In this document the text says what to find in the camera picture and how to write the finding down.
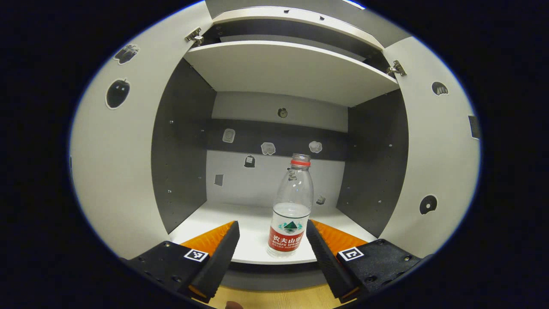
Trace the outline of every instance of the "water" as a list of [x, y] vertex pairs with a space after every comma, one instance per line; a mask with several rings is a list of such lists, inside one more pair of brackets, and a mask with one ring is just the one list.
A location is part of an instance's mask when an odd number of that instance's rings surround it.
[[[295, 254], [297, 248], [301, 244], [301, 239], [305, 235], [307, 227], [307, 220], [311, 213], [310, 207], [307, 207], [298, 203], [278, 203], [273, 207], [273, 218], [271, 221], [271, 230], [269, 233], [269, 242], [273, 240], [273, 230], [276, 231], [276, 235], [281, 234], [281, 238], [288, 238], [294, 240], [299, 238], [298, 245], [291, 251], [279, 251], [275, 250], [267, 244], [267, 253], [273, 257], [288, 257]], [[283, 225], [291, 225], [291, 222], [297, 227], [294, 229], [284, 229]]]

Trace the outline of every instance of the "white shelf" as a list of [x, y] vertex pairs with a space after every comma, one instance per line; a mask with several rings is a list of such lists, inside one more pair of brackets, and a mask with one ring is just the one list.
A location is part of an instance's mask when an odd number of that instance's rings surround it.
[[[170, 233], [170, 239], [172, 242], [180, 244], [220, 225], [237, 220], [240, 228], [240, 240], [234, 251], [233, 262], [276, 265], [316, 261], [305, 234], [305, 239], [294, 255], [287, 258], [274, 258], [267, 254], [267, 237], [271, 216], [272, 209], [267, 207], [206, 201]], [[310, 218], [368, 242], [377, 239], [336, 208], [313, 207]]]
[[213, 19], [214, 25], [226, 23], [228, 21], [246, 20], [246, 19], [279, 19], [288, 21], [297, 21], [299, 23], [315, 25], [337, 31], [348, 35], [357, 40], [360, 40], [378, 50], [382, 50], [383, 46], [371, 34], [350, 25], [342, 20], [318, 14], [309, 10], [286, 8], [286, 7], [253, 7], [243, 8], [223, 12]]
[[399, 88], [365, 63], [296, 43], [223, 42], [191, 48], [184, 58], [218, 92], [275, 93], [353, 107]]

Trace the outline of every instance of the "black background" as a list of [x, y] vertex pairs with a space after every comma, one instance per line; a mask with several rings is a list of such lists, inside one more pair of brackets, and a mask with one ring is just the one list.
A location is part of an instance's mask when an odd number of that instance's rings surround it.
[[[95, 72], [125, 42], [184, 6], [12, 2], [2, 10], [8, 307], [186, 307], [122, 267], [71, 192], [71, 118]], [[543, 1], [371, 1], [461, 77], [483, 130], [480, 186], [447, 245], [369, 307], [527, 308], [540, 302], [547, 183], [547, 10]]]

